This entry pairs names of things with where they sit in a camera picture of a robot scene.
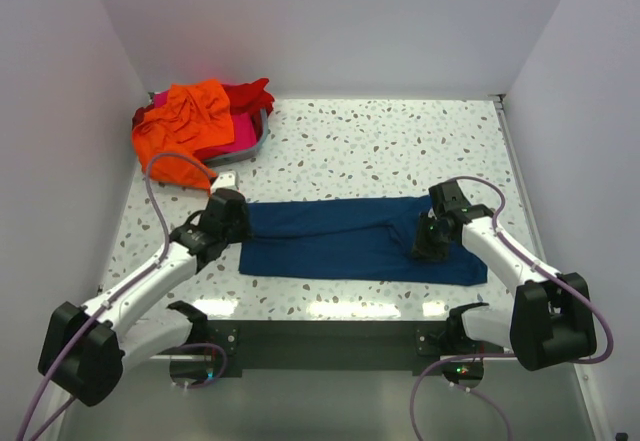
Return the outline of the blue t-shirt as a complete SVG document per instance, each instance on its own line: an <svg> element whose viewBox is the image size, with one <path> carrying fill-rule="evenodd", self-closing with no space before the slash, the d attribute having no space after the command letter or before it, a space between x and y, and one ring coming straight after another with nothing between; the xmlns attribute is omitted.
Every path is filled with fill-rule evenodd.
<svg viewBox="0 0 640 441"><path fill-rule="evenodd" d="M252 237L241 248L244 275L397 281L462 287L486 283L488 269L454 245L443 261L412 254L430 197L252 203Z"/></svg>

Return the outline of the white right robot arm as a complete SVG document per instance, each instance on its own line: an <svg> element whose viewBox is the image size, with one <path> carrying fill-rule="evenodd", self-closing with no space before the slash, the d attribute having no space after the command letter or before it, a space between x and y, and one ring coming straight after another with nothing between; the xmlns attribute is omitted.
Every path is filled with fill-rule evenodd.
<svg viewBox="0 0 640 441"><path fill-rule="evenodd" d="M594 314L586 280L563 274L511 236L498 210L473 204L456 178L429 189L431 208L420 215L412 254L445 261L461 247L483 262L513 297L498 310L486 302L450 311L438 341L456 354L488 342L511 351L529 371L575 362L597 350Z"/></svg>

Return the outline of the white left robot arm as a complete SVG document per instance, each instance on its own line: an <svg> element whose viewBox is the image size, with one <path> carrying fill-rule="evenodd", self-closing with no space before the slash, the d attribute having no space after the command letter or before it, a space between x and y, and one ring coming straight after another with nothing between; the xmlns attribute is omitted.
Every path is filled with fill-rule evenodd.
<svg viewBox="0 0 640 441"><path fill-rule="evenodd" d="M250 235L245 197L234 187L214 189L206 207L176 227L129 277L82 306L65 302L54 310L39 372L83 404L95 406L114 390L126 368L204 338L205 314L185 302L169 305L170 316L162 328L141 319L229 245Z"/></svg>

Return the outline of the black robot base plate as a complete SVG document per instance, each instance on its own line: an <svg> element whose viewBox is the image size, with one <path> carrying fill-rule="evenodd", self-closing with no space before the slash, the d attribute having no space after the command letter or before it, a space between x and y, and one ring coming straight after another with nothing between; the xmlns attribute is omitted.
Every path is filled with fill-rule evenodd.
<svg viewBox="0 0 640 441"><path fill-rule="evenodd" d="M409 371L419 374L444 356L501 353L495 344L444 340L444 321L211 320L209 342L228 356L226 377L248 370Z"/></svg>

